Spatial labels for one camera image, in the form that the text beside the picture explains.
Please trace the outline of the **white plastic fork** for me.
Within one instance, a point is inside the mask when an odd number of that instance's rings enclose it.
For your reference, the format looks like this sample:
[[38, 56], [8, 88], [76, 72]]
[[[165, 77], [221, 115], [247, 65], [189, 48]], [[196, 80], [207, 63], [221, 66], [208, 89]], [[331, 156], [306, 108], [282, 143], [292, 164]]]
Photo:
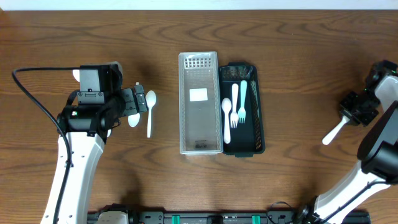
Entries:
[[349, 122], [349, 118], [345, 115], [342, 116], [341, 121], [322, 139], [323, 145], [329, 145], [336, 137], [342, 127]]
[[238, 101], [238, 91], [239, 86], [237, 83], [232, 84], [231, 93], [232, 93], [232, 112], [231, 112], [231, 128], [237, 128], [238, 125], [238, 113], [237, 109], [237, 101]]
[[247, 81], [242, 80], [240, 83], [240, 108], [238, 110], [238, 121], [239, 123], [245, 123], [246, 119], [246, 110], [245, 110], [245, 101], [246, 101], [246, 92], [247, 92]]

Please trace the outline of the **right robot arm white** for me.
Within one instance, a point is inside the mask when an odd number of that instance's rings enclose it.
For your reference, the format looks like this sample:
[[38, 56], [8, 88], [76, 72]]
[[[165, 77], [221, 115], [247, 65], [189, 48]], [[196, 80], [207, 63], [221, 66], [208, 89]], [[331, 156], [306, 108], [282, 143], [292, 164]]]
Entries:
[[358, 162], [332, 189], [297, 212], [293, 223], [342, 223], [367, 198], [397, 184], [397, 76], [376, 86], [384, 114], [362, 140]]

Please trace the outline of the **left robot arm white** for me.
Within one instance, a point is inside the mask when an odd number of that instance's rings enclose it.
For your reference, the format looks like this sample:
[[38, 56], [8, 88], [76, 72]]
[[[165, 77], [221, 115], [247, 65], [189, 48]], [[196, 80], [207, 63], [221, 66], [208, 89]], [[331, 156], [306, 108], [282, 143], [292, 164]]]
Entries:
[[115, 91], [73, 91], [58, 115], [58, 160], [42, 223], [86, 223], [93, 180], [107, 139], [123, 117], [148, 110], [144, 87]]

